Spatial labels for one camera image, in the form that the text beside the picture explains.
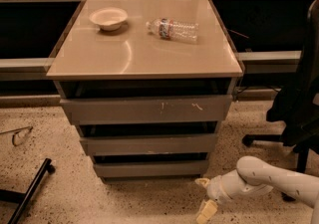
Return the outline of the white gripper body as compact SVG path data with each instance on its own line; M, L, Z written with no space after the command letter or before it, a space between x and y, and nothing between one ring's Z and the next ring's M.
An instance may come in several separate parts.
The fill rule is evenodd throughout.
M211 178L206 185L208 197L217 204L231 202L239 196L261 196L269 193L267 184L251 185L239 176L236 170Z

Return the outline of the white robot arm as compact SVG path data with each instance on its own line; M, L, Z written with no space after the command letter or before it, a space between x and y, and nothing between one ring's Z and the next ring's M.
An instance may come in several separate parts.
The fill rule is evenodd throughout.
M311 207L310 224L319 224L319 178L315 176L275 167L254 156L243 156L234 170L211 179L198 178L195 183L209 197L200 205L197 224L207 224L219 204L231 202L237 195L263 195L273 188Z

